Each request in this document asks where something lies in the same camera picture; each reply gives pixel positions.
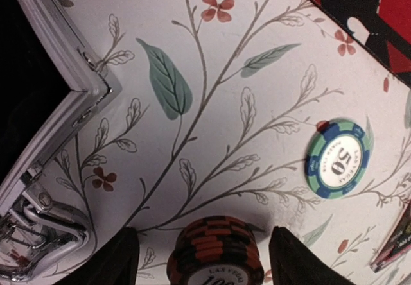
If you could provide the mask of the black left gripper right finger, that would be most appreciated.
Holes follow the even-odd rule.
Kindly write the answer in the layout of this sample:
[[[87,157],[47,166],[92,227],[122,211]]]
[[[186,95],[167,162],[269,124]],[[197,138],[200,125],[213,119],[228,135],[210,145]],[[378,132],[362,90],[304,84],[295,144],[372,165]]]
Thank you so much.
[[[274,227],[269,242],[272,282],[280,285],[352,285],[324,264],[285,227]]]

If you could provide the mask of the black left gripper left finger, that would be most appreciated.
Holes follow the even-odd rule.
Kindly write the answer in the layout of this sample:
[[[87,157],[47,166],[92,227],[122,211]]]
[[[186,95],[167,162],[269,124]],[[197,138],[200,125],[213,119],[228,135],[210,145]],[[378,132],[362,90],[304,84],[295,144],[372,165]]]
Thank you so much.
[[[60,279],[57,285],[134,285],[138,264],[137,230],[125,227],[84,265]]]

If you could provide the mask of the red black 100 chip stack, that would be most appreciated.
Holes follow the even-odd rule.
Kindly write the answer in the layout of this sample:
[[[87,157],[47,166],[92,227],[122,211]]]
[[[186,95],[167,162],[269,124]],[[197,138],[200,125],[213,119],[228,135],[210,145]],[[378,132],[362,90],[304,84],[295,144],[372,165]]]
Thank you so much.
[[[183,228],[166,274],[171,284],[262,284],[264,279],[252,227],[232,216],[208,216]]]

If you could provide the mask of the blue green 50 chip stack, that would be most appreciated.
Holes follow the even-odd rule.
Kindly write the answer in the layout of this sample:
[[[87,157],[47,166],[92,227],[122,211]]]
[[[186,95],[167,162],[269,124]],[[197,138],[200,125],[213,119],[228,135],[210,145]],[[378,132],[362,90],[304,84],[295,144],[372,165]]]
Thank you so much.
[[[373,132],[337,118],[319,127],[306,150],[307,185],[319,197],[337,199],[350,193],[364,176],[374,146]]]

